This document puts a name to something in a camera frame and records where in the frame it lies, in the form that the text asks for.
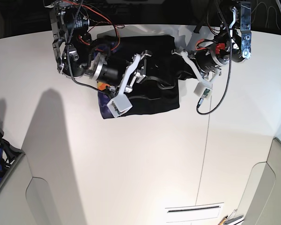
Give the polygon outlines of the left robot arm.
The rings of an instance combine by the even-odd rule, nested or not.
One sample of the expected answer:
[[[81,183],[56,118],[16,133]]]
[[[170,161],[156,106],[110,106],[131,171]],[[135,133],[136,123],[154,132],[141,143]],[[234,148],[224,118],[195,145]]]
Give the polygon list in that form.
[[[212,39],[203,38],[193,51],[178,50],[180,68],[175,71],[179,80],[197,79],[206,82],[209,73],[217,73],[233,62],[251,57],[251,3],[247,0],[213,0],[220,21]]]

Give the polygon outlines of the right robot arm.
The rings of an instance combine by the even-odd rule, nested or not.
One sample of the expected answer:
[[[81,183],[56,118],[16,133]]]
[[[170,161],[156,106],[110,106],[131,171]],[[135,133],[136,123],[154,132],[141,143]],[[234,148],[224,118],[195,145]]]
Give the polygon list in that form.
[[[110,98],[161,98],[177,80],[169,71],[172,36],[121,37],[120,25],[82,0],[47,0],[58,72],[87,75]]]

